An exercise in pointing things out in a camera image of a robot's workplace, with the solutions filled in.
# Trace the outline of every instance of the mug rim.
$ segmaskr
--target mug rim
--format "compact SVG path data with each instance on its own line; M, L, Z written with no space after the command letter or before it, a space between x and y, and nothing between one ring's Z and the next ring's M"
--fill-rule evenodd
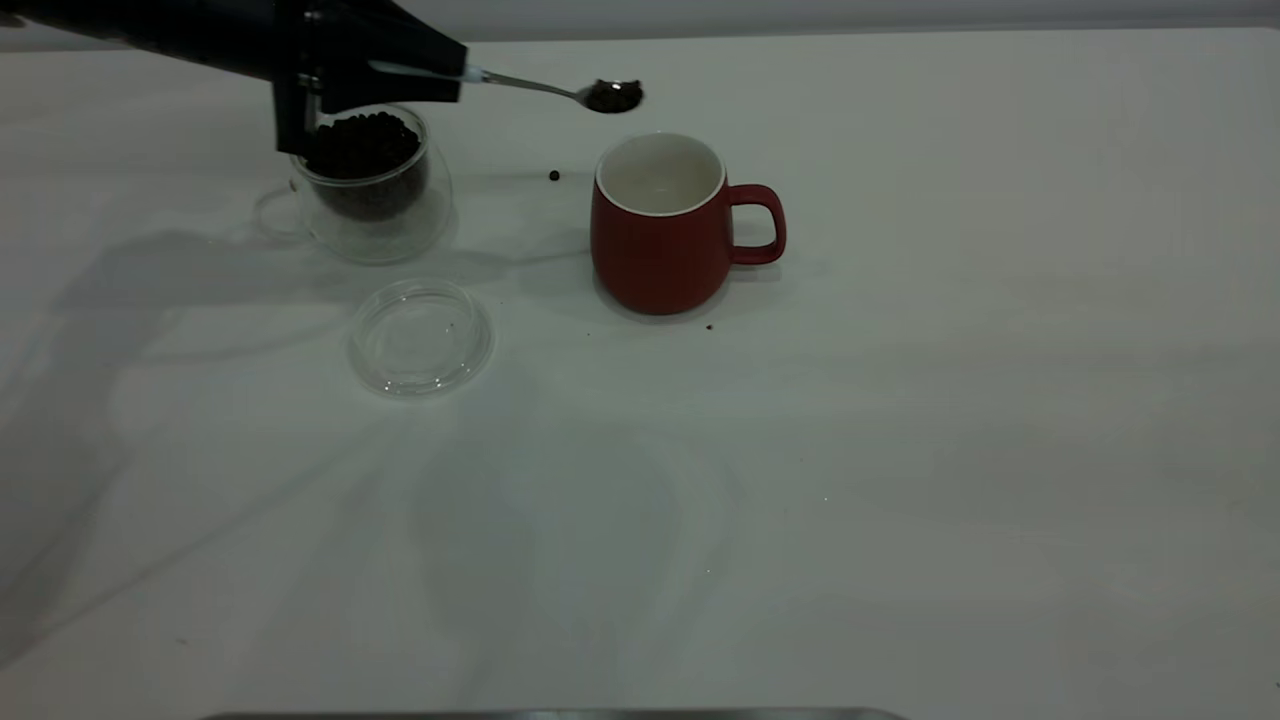
M673 213L645 213L644 210L636 210L635 208L630 208L630 206L627 206L627 205L625 205L622 202L618 202L618 200L616 197L613 197L612 195L609 195L609 191L604 187L604 182L600 179L600 173L604 170L604 161L608 160L609 155L612 155L617 149L622 147L623 145L626 145L626 143L628 143L628 142L631 142L634 140L640 140L641 137L653 137L655 135L667 135L667 136L671 136L671 137L682 137L685 140L691 140L691 141L696 142L698 145L701 145L703 147L705 147L712 154L712 156L716 158L716 161L719 164L719 168L721 168L721 178L719 178L719 182L716 183L716 187L710 191L710 193L707 197L701 199L695 205L690 205L689 208L685 208L682 210L676 210ZM600 190L600 195L603 195L604 199L608 200L614 208L618 208L620 210L623 210L626 213L631 213L632 215L640 215L643 218L678 218L680 215L687 215L689 213L692 213L694 210L699 210L704 205L707 205L708 202L710 202L712 200L714 200L716 196L719 195L722 190L724 190L724 183L727 182L727 179L728 179L728 172L724 168L724 159L721 158L721 154L717 152L714 147L712 147L709 143L707 143L707 142L704 142L701 140L698 140L696 137L694 137L691 135L685 135L682 132L672 132L672 131L666 131L666 129L659 129L659 131L653 131L653 132L639 132L639 133L635 133L635 135L628 135L627 137L623 137L622 140L620 140L620 141L614 142L613 145L611 145L608 147L608 150L605 150L604 152L600 154L599 161L595 163L595 187L598 187Z
M426 124L426 118L424 118L419 113L415 113L411 108L406 108L404 105L401 105L399 102L379 102L376 105L361 105L358 108L352 108L351 110L344 110L344 111L346 113L376 113L380 108L393 108L396 110L399 110L399 111L404 113L406 115L408 115L413 120L413 124L417 126L416 128L413 128L413 127L410 128L410 129L419 131L417 137L419 137L420 142L417 143L417 151L415 151L413 155L408 160L404 160L399 165L396 165L394 168L392 168L392 169L389 169L389 170L387 170L384 173L379 173L376 176L369 176L369 177L365 177L365 178L330 178L330 177L326 177L326 176L321 176L321 174L316 173L315 170L312 170L311 168L307 168L307 163L306 163L305 159L302 159L302 158L300 158L297 155L289 155L289 159L293 161L293 168L296 170L298 170L298 173L302 177L307 178L308 181L314 182L315 184L323 184L325 187L362 187L362 186L366 186L366 184L375 184L375 183L390 179L390 178L393 178L393 177L403 173L408 168L412 168L413 164L417 163L419 160L421 160L422 155L426 154L426 143L428 143L428 138L430 137L430 132L431 132L430 126Z

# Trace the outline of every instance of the robotic arm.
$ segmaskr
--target robotic arm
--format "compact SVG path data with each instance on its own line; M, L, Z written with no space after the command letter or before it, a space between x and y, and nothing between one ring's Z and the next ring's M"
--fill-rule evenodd
M467 49L392 0L0 0L0 26L19 18L119 40L271 83L276 149L307 155L316 110L402 100L457 102Z

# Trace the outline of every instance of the clear plastic lid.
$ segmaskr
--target clear plastic lid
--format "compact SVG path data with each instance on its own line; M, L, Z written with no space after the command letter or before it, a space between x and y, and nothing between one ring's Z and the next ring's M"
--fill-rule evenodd
M484 309L453 283L417 278L375 292L356 313L352 368L393 396L442 392L475 375L493 348Z

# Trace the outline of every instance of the coffee beans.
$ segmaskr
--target coffee beans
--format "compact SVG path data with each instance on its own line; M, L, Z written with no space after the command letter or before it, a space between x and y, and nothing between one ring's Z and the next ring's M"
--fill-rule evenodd
M334 181L374 178L407 163L424 141L390 113L352 115L316 129L306 158L312 173ZM407 210L426 187L426 156L396 176L374 183L314 182L320 200L356 220L388 220Z
M644 90L640 81L631 82L605 82L595 81L586 94L586 106L596 113L626 113L635 110L644 100Z

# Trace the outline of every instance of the spoon handle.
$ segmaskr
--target spoon handle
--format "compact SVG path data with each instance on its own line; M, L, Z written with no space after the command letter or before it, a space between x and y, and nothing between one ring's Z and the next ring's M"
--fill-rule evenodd
M552 86L552 85L545 85L545 83L541 83L541 82L534 82L531 79L520 79L518 77L500 76L498 73L490 73L488 70L480 70L480 72L483 73L483 76L481 76L483 79L480 82L485 82L485 83L489 83L489 85L504 85L507 87L522 87L525 90L536 90L539 92L550 92L550 94L554 94L554 95L562 95L564 97L572 97L575 100L577 99L577 96L573 95L572 92L570 92L567 90L561 90L561 88L558 88L556 86Z
M384 60L370 60L369 67L374 68L380 73L389 73L393 76L415 76L415 77L434 77L439 79L452 79L454 82L489 82L485 76L489 73L479 65L467 65L461 76L443 76L440 73L433 73L431 70L424 70L421 68L411 68L408 65L401 65L398 63L387 63Z
M419 68L411 68L408 65L399 65L397 63L385 63L383 60L370 60L369 67L374 68L381 73L392 73L398 76L417 76L417 77L435 77L440 79L452 79L457 82L474 82L474 83L488 83L488 85L504 85L507 87L521 87L525 90L538 90L540 92L553 92L556 95L562 95L564 97L577 99L576 95L567 90L561 90L552 85L544 85L540 82L534 82L531 79L520 79L518 77L500 76L498 73L490 73L489 70L479 65L467 65L462 74L458 77L442 76L440 73L433 73L431 70L422 70Z

